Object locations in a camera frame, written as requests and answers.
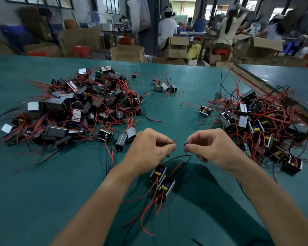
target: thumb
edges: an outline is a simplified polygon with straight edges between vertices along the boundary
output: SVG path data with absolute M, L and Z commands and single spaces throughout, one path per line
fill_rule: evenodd
M 190 152 L 196 154 L 198 156 L 202 156 L 208 159 L 208 151 L 210 151 L 209 147 L 200 146 L 197 144 L 186 144 L 185 145 L 185 152 Z
M 174 143 L 166 144 L 163 147 L 159 147 L 160 151 L 162 152 L 162 154 L 164 154 L 164 156 L 171 154 L 173 151 L 176 150 L 176 148 L 177 148 L 177 145 Z

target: blue shirt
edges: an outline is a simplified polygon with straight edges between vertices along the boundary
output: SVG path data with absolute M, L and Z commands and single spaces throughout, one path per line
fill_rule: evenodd
M 207 21 L 204 19 L 197 19 L 194 24 L 193 28 L 195 32 L 204 32 L 204 28 L 207 25 Z

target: yellow cloth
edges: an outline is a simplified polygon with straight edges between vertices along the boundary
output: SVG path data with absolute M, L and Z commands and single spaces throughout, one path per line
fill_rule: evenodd
M 189 60 L 192 59 L 198 60 L 198 56 L 200 56 L 200 53 L 201 53 L 201 45 L 193 45 L 192 48 L 188 50 L 187 58 Z

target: hand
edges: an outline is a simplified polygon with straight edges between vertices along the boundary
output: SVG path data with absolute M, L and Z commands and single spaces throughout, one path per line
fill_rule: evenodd
M 176 148 L 173 140 L 147 128 L 137 134 L 123 159 L 123 164 L 132 168 L 131 172 L 135 173 L 136 177 L 155 169 L 163 158 L 170 157 L 170 153 Z
M 233 176 L 238 166 L 250 159 L 220 128 L 200 130 L 189 136 L 185 152 L 196 154 L 205 163 L 211 161 Z

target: right hand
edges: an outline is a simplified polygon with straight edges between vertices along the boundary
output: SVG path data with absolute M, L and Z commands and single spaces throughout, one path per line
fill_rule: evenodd
M 196 154 L 200 161 L 211 161 L 231 175 L 250 160 L 220 128 L 195 132 L 186 140 L 184 150 Z

